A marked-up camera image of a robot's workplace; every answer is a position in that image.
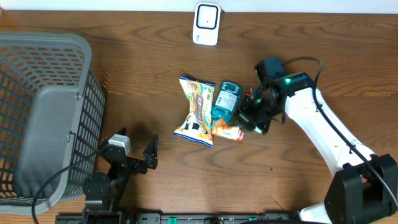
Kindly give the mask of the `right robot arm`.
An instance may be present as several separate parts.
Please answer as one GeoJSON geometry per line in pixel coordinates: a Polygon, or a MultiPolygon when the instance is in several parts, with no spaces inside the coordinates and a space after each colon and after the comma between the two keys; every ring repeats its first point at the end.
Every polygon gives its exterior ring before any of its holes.
{"type": "Polygon", "coordinates": [[[397,162],[377,155],[359,141],[327,105],[315,78],[289,73],[272,57],[255,67],[259,86],[245,96],[236,117],[260,134],[280,114],[295,121],[326,162],[333,180],[323,201],[301,208],[291,218],[269,223],[374,223],[397,213],[397,162]]]}

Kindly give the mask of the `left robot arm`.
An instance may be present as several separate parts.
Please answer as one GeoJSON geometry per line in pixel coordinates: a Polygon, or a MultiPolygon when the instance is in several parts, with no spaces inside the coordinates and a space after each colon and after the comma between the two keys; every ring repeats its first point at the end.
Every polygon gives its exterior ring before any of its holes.
{"type": "Polygon", "coordinates": [[[128,156],[132,147],[126,128],[101,142],[99,156],[110,164],[110,168],[107,173],[94,172],[83,181],[82,189],[86,196],[83,223],[135,222],[134,215],[121,209],[119,204],[132,177],[157,168],[158,139],[157,134],[152,137],[143,151],[143,160],[128,156]]]}

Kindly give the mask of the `green orange snack packet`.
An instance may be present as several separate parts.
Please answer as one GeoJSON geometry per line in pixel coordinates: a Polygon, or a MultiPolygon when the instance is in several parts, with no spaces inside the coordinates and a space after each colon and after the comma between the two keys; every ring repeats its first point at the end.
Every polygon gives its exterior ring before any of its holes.
{"type": "Polygon", "coordinates": [[[215,136],[237,142],[242,142],[244,137],[244,132],[240,129],[239,126],[230,126],[222,118],[217,119],[213,122],[211,127],[211,133],[215,136]]]}

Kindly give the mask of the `cream yellow snack bag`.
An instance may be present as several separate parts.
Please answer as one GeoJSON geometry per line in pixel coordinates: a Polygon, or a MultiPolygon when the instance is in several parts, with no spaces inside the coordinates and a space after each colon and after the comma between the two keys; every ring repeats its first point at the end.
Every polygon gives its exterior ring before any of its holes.
{"type": "Polygon", "coordinates": [[[213,147],[211,109],[215,83],[194,80],[187,76],[180,76],[179,81],[189,101],[189,113],[174,131],[174,135],[213,147]]]}

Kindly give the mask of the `teal blister pack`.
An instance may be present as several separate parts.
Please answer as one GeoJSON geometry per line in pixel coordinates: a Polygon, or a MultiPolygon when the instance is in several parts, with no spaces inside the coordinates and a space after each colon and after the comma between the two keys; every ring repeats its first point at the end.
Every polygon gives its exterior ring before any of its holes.
{"type": "Polygon", "coordinates": [[[212,119],[214,121],[223,119],[226,123],[229,123],[233,118],[236,105],[242,94],[243,89],[240,85],[224,81],[211,109],[212,119]]]}

